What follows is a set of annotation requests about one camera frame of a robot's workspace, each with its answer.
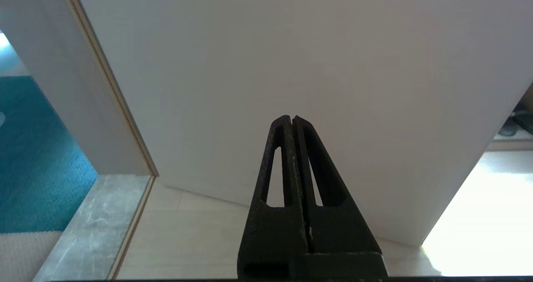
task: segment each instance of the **blue rug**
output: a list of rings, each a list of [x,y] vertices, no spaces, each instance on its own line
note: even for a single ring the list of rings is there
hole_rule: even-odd
[[[32,77],[0,77],[0,233],[63,231],[97,178]]]

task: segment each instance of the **white panel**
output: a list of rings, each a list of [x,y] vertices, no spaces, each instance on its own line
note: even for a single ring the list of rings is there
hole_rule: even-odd
[[[533,77],[533,0],[81,0],[172,185],[248,204],[311,121],[377,236],[419,245]]]
[[[65,0],[0,0],[0,27],[99,174],[148,175]]]

